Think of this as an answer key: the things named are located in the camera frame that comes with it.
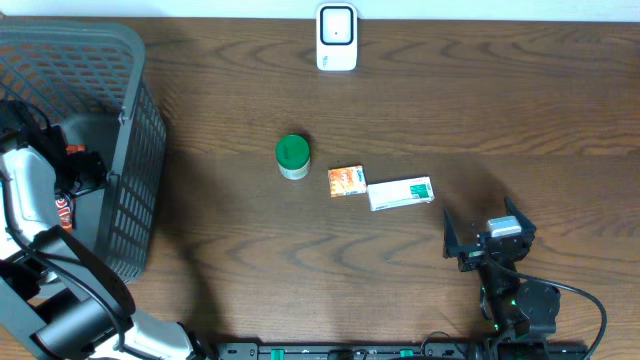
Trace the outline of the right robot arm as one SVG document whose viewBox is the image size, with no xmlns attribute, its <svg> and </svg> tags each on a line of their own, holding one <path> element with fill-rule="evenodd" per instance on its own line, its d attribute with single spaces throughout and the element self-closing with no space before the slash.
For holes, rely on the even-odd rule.
<svg viewBox="0 0 640 360">
<path fill-rule="evenodd" d="M 557 287 L 526 280 L 515 263 L 530 252 L 536 226 L 504 199 L 506 215 L 487 221 L 487 230 L 471 245 L 458 241 L 449 214 L 444 215 L 443 256 L 455 258 L 461 272 L 476 271 L 481 281 L 480 308 L 496 333 L 470 345 L 467 359 L 548 359 L 546 338 L 556 332 L 560 308 Z"/>
</svg>

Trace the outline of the red Top chocolate bar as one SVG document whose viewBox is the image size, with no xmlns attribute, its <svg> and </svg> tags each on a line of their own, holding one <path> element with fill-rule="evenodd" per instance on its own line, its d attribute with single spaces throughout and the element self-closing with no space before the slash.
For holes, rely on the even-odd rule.
<svg viewBox="0 0 640 360">
<path fill-rule="evenodd" d="M 73 155 L 85 151 L 86 146 L 84 144 L 68 145 L 66 147 L 66 153 L 68 155 Z M 74 223 L 76 200 L 68 194 L 61 193 L 56 195 L 55 204 L 62 228 L 66 232 L 71 233 L 75 228 Z"/>
</svg>

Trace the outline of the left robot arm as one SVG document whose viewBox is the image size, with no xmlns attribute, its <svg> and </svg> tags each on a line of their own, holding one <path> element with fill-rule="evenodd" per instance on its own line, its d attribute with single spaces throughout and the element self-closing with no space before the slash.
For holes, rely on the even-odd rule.
<svg viewBox="0 0 640 360">
<path fill-rule="evenodd" d="M 107 114 L 54 123 L 1 104 L 1 323 L 39 359 L 213 359 L 181 323 L 139 310 L 163 126 Z"/>
</svg>

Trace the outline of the green lid jar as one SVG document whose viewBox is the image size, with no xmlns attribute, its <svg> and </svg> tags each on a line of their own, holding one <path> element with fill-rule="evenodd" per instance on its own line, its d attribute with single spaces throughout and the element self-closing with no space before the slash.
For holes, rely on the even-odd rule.
<svg viewBox="0 0 640 360">
<path fill-rule="evenodd" d="M 309 143 L 299 135 L 287 135 L 276 146 L 276 161 L 280 173 L 289 180 L 300 180 L 310 170 Z"/>
</svg>

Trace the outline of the orange snack packet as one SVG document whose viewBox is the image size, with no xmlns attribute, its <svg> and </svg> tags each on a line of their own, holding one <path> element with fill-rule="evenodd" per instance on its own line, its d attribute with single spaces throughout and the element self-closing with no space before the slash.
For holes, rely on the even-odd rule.
<svg viewBox="0 0 640 360">
<path fill-rule="evenodd" d="M 328 180 L 332 198 L 367 192 L 366 178 L 361 165 L 329 169 Z"/>
</svg>

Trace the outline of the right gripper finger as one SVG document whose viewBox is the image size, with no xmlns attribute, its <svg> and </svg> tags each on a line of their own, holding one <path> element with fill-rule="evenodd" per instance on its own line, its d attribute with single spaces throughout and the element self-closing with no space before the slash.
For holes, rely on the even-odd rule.
<svg viewBox="0 0 640 360">
<path fill-rule="evenodd" d="M 506 213 L 513 216 L 522 228 L 523 234 L 535 235 L 537 227 L 516 207 L 509 196 L 504 197 Z"/>
<path fill-rule="evenodd" d="M 455 233 L 453 222 L 446 209 L 443 210 L 443 218 L 444 218 L 443 257 L 445 259 L 457 257 L 459 253 L 459 242 Z"/>
</svg>

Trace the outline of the white green carton box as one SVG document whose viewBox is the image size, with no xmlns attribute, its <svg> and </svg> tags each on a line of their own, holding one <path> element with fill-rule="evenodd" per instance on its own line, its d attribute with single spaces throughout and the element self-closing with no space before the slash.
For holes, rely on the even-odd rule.
<svg viewBox="0 0 640 360">
<path fill-rule="evenodd" d="M 395 180 L 368 186 L 368 198 L 371 211 L 380 211 L 396 207 L 431 203 L 435 193 L 428 176 Z"/>
</svg>

